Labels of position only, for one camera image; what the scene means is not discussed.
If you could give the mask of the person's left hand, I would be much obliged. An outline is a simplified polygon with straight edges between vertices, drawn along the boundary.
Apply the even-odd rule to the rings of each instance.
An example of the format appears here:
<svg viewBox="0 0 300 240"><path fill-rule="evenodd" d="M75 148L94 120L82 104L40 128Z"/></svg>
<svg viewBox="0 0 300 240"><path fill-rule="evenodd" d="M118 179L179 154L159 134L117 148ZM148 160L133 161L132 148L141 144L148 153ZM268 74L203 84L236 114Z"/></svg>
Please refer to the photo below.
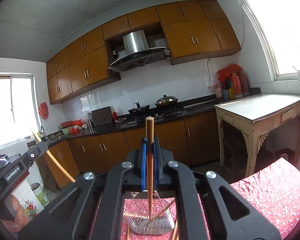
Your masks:
<svg viewBox="0 0 300 240"><path fill-rule="evenodd" d="M5 205L8 204L8 210L12 213L12 220L1 219L5 228L12 233L18 233L24 226L26 226L30 219L25 214L24 208L19 203L19 200L12 194L5 200Z"/></svg>

